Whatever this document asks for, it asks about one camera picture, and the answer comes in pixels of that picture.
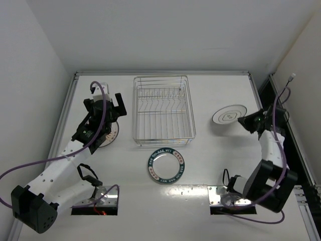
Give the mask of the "white plate with green rings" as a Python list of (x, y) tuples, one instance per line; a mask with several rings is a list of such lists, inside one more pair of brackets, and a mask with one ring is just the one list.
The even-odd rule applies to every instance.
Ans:
[(247, 114), (247, 108), (240, 104), (225, 106), (216, 111), (212, 116), (212, 121), (219, 125), (228, 125), (238, 121), (238, 118)]

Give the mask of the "plate with orange sunburst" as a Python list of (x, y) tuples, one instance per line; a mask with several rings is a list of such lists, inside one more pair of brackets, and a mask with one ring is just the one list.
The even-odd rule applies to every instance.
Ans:
[(110, 133), (104, 136), (105, 137), (104, 142), (101, 143), (99, 148), (106, 147), (106, 146), (110, 145), (111, 143), (113, 143), (116, 140), (116, 138), (118, 137), (118, 134), (119, 134), (119, 124), (118, 124), (118, 122), (114, 122), (111, 124)]

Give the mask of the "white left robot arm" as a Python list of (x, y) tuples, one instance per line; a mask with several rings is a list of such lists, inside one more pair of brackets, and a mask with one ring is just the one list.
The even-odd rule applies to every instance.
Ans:
[(115, 106), (107, 94), (85, 99), (87, 116), (78, 126), (61, 155), (26, 186), (11, 192), (13, 216), (37, 233), (46, 232), (58, 215), (93, 197), (103, 183), (97, 176), (81, 172), (85, 161), (105, 142), (112, 124), (127, 114), (121, 93)]

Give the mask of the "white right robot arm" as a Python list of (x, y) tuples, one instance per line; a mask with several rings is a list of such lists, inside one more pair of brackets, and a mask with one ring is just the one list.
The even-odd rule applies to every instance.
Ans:
[(248, 199), (275, 213), (281, 212), (298, 179), (286, 163), (283, 147), (285, 113), (284, 108), (271, 105), (238, 118), (238, 123), (245, 130), (258, 134), (262, 156), (249, 178), (235, 175), (227, 186), (227, 193)]

